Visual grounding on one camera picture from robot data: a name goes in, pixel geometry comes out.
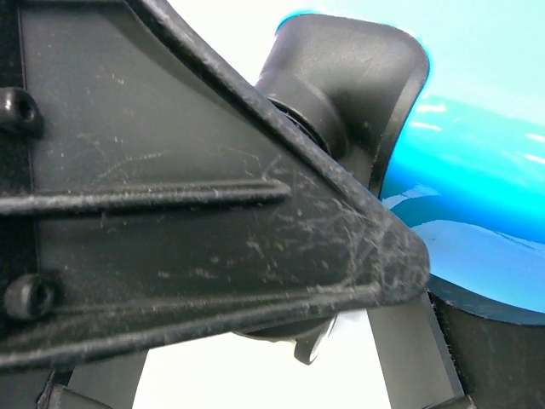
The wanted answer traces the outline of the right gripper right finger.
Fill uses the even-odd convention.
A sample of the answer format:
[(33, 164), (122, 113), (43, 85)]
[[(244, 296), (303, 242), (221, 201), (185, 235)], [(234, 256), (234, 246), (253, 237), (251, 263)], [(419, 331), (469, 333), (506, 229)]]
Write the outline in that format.
[(544, 328), (424, 295), (368, 313), (392, 408), (542, 408)]

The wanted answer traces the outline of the blue hard-shell suitcase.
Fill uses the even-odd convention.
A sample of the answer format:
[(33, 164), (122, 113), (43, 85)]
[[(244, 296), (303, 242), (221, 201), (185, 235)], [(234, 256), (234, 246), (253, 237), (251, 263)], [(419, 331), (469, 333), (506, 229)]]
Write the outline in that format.
[(381, 195), (424, 240), (455, 307), (544, 327), (544, 4), (327, 1), (307, 11), (413, 35), (431, 72)]

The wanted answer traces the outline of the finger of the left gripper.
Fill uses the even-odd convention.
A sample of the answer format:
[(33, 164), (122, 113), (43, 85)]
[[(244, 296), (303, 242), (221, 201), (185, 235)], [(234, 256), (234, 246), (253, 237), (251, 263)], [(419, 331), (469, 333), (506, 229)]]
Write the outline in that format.
[(2, 2), (2, 369), (419, 297), (378, 196), (428, 71), (398, 28), (299, 14), (249, 84), (165, 1)]

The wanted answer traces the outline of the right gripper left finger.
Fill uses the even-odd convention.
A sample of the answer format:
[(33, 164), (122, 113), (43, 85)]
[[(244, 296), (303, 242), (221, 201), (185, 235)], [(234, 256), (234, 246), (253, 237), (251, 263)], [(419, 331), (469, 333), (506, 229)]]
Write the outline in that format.
[(131, 408), (147, 352), (54, 371), (37, 399), (38, 408)]

